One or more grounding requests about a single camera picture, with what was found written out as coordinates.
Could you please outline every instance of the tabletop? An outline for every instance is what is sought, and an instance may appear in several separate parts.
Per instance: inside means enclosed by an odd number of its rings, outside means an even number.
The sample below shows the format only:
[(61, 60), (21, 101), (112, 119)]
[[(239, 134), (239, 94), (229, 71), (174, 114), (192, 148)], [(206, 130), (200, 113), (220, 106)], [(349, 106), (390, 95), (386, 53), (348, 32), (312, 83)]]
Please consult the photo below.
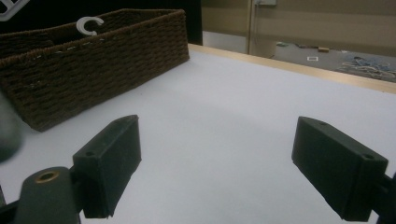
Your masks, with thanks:
[[(396, 172), (396, 86), (189, 45), (191, 58), (38, 133), (0, 164), (8, 203), (24, 178), (73, 165), (109, 122), (138, 115), (142, 161), (114, 217), (82, 223), (346, 223), (291, 161), (297, 119), (330, 123)], [(375, 223), (372, 213), (370, 222)]]

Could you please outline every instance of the wicker basket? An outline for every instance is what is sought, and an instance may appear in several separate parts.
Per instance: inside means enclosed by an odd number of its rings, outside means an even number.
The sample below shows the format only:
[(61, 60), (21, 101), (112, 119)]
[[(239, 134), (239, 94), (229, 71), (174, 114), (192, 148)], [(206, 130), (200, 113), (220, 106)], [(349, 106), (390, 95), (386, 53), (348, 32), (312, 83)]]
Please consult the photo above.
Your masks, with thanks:
[(0, 35), (0, 85), (40, 132), (189, 59), (183, 10), (122, 9), (98, 16), (98, 35), (74, 23)]

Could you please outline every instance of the floor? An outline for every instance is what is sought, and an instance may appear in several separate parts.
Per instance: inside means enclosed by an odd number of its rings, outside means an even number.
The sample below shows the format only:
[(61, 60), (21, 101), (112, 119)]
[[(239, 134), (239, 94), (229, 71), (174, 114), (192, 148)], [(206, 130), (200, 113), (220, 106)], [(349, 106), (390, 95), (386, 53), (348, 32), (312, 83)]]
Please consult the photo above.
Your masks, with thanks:
[[(246, 53), (246, 38), (204, 32), (204, 46)], [(316, 47), (278, 43), (272, 59), (337, 71), (349, 75), (396, 82), (396, 58), (340, 49), (319, 52)]]

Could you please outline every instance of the basket rim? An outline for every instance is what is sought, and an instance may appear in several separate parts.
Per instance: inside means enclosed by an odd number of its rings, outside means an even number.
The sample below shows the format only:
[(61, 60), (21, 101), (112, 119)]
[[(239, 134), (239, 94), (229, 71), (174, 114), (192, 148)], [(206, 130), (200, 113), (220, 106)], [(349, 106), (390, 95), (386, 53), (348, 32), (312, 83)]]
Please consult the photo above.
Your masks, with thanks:
[[(167, 12), (165, 15), (161, 15), (146, 21), (141, 21), (139, 23), (131, 24), (128, 26), (121, 27), (119, 29), (115, 29), (112, 31), (108, 31), (104, 34), (98, 34), (94, 36), (87, 36), (83, 37), (79, 40), (74, 40), (74, 41), (69, 41), (65, 42), (59, 45), (54, 45), (51, 47), (46, 47), (46, 48), (41, 48), (41, 49), (32, 49), (29, 51), (26, 51), (24, 53), (18, 54), (18, 55), (11, 55), (6, 58), (0, 59), (0, 68), (5, 68), (8, 66), (11, 66), (14, 63), (23, 63), (26, 61), (29, 61), (33, 58), (37, 58), (39, 56), (43, 56), (43, 58), (46, 58), (46, 55), (56, 53), (58, 51), (64, 51), (66, 49), (70, 49), (73, 47), (78, 47), (81, 46), (82, 44), (88, 43), (88, 42), (95, 42), (100, 39), (104, 38), (109, 38), (111, 36), (117, 35), (119, 33), (122, 33), (127, 30), (133, 30), (134, 28), (140, 27), (140, 26), (145, 26), (145, 25), (150, 25), (153, 23), (156, 23), (158, 21), (161, 21), (166, 18), (175, 18), (180, 15), (185, 15), (185, 11), (183, 9), (134, 9), (134, 8), (122, 8), (119, 10), (107, 12), (105, 14), (98, 15), (96, 17), (105, 17), (105, 16), (110, 16), (113, 14), (118, 14), (121, 12)], [(16, 32), (16, 33), (10, 33), (10, 34), (3, 34), (1, 36), (13, 36), (13, 35), (35, 35), (35, 34), (42, 34), (42, 33), (50, 33), (53, 32), (54, 30), (58, 29), (63, 29), (63, 28), (71, 28), (73, 26), (76, 26), (76, 22), (69, 22), (67, 24), (59, 25), (59, 26), (54, 26), (50, 28), (45, 28), (45, 29), (36, 29), (36, 30), (31, 30), (31, 31), (21, 31), (21, 32)]]

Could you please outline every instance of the basket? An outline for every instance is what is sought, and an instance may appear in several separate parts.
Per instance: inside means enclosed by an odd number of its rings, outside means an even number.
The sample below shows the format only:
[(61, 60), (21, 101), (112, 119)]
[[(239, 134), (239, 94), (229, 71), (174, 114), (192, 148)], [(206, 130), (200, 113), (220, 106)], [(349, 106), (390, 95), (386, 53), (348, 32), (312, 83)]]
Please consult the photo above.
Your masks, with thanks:
[(183, 10), (97, 17), (105, 23), (86, 24), (95, 36), (75, 23), (0, 35), (0, 88), (31, 128), (46, 131), (190, 58)]

